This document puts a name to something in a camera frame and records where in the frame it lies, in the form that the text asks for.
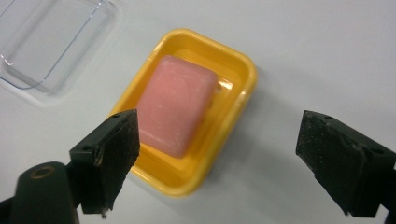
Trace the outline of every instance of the black mechanical part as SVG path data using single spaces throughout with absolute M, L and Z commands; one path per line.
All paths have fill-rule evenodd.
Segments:
M 78 223 L 113 209 L 139 155 L 136 110 L 113 115 L 70 150 L 71 162 L 37 165 L 23 173 L 13 198 L 0 202 L 0 224 Z
M 346 215 L 375 217 L 381 203 L 396 212 L 396 154 L 343 122 L 305 111 L 296 154 Z

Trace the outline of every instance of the white surface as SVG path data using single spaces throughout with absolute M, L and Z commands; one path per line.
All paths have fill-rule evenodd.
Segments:
M 172 199 L 128 175 L 107 220 L 81 223 L 382 223 L 345 217 L 295 155 L 305 109 L 396 148 L 396 2 L 116 1 L 118 19 L 65 94 L 36 104 L 0 85 L 0 200 L 18 176 L 102 122 L 168 31 L 185 27 L 248 55 L 259 81 L 205 183 Z

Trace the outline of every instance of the pink soap bar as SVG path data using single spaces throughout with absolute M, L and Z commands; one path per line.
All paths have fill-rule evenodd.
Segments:
M 181 158 L 216 84 L 211 70 L 164 56 L 137 104 L 140 141 Z

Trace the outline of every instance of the yellow container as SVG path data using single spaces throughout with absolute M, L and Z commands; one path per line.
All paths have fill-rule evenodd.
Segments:
M 254 89 L 257 74 L 246 55 L 191 30 L 177 29 L 165 35 L 151 52 L 110 115 L 136 107 L 164 55 L 206 67 L 218 75 L 219 81 L 185 156 L 175 159 L 141 143 L 140 156 L 132 168 L 134 174 L 160 192 L 184 196 L 205 179 Z

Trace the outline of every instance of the tabletop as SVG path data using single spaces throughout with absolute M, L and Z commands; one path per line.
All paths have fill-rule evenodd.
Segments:
M 188 28 L 245 53 L 258 82 L 204 183 L 165 196 L 132 174 L 107 219 L 80 223 L 382 223 L 346 217 L 295 148 L 304 110 L 396 146 L 396 2 L 111 0 L 111 27 L 50 99 L 0 84 L 0 200 L 100 124 L 161 37 Z

